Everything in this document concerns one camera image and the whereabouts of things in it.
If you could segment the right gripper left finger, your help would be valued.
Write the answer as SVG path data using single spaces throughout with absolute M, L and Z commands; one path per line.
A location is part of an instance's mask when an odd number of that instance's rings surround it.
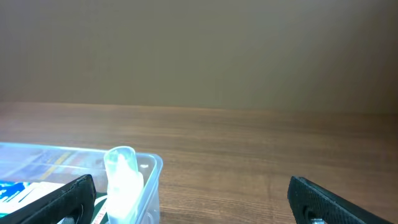
M 85 174 L 38 200 L 1 218 L 1 224 L 68 223 L 87 224 L 93 218 L 96 188 Z

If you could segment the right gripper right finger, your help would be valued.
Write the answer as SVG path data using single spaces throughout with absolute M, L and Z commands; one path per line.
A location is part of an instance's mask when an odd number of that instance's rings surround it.
M 304 177 L 291 177 L 287 198 L 299 224 L 390 224 Z

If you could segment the white box green corner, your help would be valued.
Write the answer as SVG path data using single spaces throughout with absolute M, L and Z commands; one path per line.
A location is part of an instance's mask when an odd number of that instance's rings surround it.
M 63 186 L 64 184 L 52 182 L 30 182 L 30 185 L 11 201 L 1 202 L 1 217 L 15 212 Z

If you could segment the clear spray bottle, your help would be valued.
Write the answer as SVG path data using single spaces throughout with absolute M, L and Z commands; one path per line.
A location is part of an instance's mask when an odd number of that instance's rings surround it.
M 108 178 L 107 214 L 110 224 L 132 223 L 144 187 L 136 152 L 129 146 L 112 148 L 104 156 Z

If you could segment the clear plastic container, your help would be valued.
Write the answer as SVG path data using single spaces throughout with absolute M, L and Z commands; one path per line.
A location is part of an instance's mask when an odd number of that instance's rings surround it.
M 79 147 L 1 143 L 1 181 L 52 182 L 67 184 L 90 174 L 96 193 L 106 193 L 108 178 L 104 156 L 108 151 Z M 144 187 L 137 202 L 137 216 L 132 223 L 160 222 L 159 177 L 163 160 L 156 154 L 136 152 Z

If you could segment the blue yellow VapoDrops box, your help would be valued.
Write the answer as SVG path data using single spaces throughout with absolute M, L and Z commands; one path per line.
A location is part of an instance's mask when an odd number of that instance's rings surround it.
M 28 186 L 29 182 L 8 182 L 1 181 L 1 202 L 9 202 L 14 197 L 18 196 Z

